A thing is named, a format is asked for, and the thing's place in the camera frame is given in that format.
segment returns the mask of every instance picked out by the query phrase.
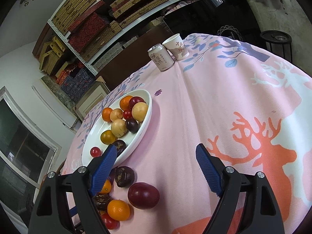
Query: black stool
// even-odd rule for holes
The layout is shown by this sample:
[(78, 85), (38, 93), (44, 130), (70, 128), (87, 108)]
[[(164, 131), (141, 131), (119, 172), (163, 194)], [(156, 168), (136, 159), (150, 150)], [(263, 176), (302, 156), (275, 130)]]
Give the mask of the black stool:
[(291, 48), (291, 36), (285, 32), (281, 31), (275, 31), (275, 30), (269, 30), (269, 31), (264, 31), (260, 33), (260, 37), (264, 39), (266, 42), (270, 44), (270, 52), (272, 52), (272, 44), (276, 45), (282, 45), (283, 47), (283, 58), (285, 58), (285, 47), (284, 45), (289, 44), (290, 52), (291, 52), (291, 63), (293, 62), (292, 59), (292, 48)]

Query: white deer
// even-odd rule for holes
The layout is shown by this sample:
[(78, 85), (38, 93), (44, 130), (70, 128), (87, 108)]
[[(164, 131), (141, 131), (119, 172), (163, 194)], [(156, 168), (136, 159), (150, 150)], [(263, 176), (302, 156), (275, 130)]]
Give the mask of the white deer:
[[(272, 145), (281, 145), (286, 149), (293, 149), (297, 153), (297, 159), (284, 165), (283, 170), (289, 177), (294, 176), (293, 193), (295, 197), (301, 198), (303, 202), (310, 207), (311, 201), (306, 198), (303, 188), (303, 157), (312, 148), (312, 90), (304, 85), (309, 82), (309, 78), (296, 73), (291, 73), (290, 70), (294, 65), (290, 63), (278, 63), (279, 69), (272, 66), (261, 64), (262, 71), (269, 78), (275, 79), (279, 84), (273, 84), (268, 81), (262, 81), (256, 77), (252, 80), (255, 84), (269, 84), (272, 87), (289, 87), (291, 86), (301, 97), (300, 104), (294, 109), (291, 115), (284, 118), (281, 122), (281, 129), (278, 135), (271, 140)], [(283, 73), (284, 78), (278, 77), (278, 73)]]

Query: pink tablecloth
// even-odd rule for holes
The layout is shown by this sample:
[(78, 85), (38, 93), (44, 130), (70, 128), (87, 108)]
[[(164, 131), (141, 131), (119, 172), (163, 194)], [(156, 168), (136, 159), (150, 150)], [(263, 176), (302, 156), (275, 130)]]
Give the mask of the pink tablecloth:
[[(151, 210), (135, 208), (133, 218), (111, 233), (202, 233), (218, 197), (196, 161), (199, 143), (241, 173), (263, 171), (285, 231), (292, 233), (312, 204), (311, 78), (268, 51), (229, 38), (192, 34), (185, 44), (185, 60), (165, 72), (148, 63), (93, 108), (64, 173), (82, 165), (84, 142), (102, 109), (129, 91), (146, 89), (153, 100), (151, 122), (123, 165), (136, 171), (138, 182), (157, 187), (161, 198)], [(114, 184), (111, 196), (127, 201), (127, 189)], [(235, 223), (242, 206), (241, 199)]]

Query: yellow fruit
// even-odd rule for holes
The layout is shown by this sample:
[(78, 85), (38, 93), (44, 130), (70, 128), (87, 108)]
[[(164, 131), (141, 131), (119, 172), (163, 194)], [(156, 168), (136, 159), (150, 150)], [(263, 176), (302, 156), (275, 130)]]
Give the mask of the yellow fruit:
[(110, 183), (110, 181), (107, 179), (102, 187), (101, 194), (107, 194), (110, 192), (110, 190), (112, 190), (112, 184)]
[(142, 122), (146, 116), (148, 108), (149, 106), (144, 102), (136, 103), (132, 108), (133, 119)]
[(101, 134), (101, 142), (106, 144), (106, 145), (110, 145), (112, 144), (114, 141), (116, 141), (116, 136), (114, 136), (114, 134), (112, 133), (111, 130), (106, 130), (105, 132), (103, 132)]
[(112, 200), (107, 206), (107, 213), (114, 220), (125, 221), (130, 216), (130, 207), (122, 200)]
[(110, 113), (110, 120), (114, 121), (116, 119), (122, 119), (122, 113), (123, 113), (123, 111), (121, 109), (119, 109), (119, 108), (114, 109)]
[(123, 119), (116, 119), (110, 129), (116, 137), (122, 137), (128, 131), (126, 128), (126, 122)]

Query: metal screw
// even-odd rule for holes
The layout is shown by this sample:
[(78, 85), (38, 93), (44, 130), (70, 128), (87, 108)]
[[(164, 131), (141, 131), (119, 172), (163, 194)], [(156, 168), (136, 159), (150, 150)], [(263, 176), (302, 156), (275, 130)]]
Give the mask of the metal screw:
[(53, 178), (55, 176), (55, 172), (49, 172), (48, 173), (48, 178)]
[(226, 167), (225, 170), (227, 171), (227, 173), (233, 173), (234, 172), (234, 168), (232, 166)]
[(257, 175), (258, 175), (259, 178), (264, 178), (265, 177), (263, 172), (258, 172)]
[(79, 173), (85, 173), (86, 170), (87, 170), (87, 168), (84, 167), (84, 166), (81, 166), (81, 167), (78, 168), (78, 172)]

